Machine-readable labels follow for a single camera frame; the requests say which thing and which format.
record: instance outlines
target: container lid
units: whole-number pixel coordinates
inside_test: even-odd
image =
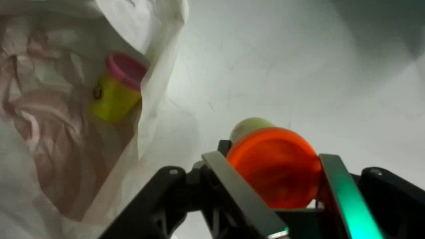
[[[135,91],[140,91],[140,82],[147,72],[144,65],[123,53],[108,55],[106,68],[118,82]]]
[[[271,208],[305,208],[319,190],[320,159],[291,130],[256,130],[238,140],[227,159]]]

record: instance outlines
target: green light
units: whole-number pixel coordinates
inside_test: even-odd
[[[352,239],[384,239],[350,173],[337,155],[321,154],[335,204]]]

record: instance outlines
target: yellow play-doh container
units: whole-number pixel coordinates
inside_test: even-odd
[[[92,112],[99,118],[118,122],[142,98],[140,82],[147,69],[135,59],[114,53],[106,59],[107,72],[93,89]]]

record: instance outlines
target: crumpled white bag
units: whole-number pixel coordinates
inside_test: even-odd
[[[186,0],[0,0],[0,235],[97,238],[140,189]],[[106,54],[149,65],[143,103],[90,115]],[[145,182],[149,178],[142,176]]]

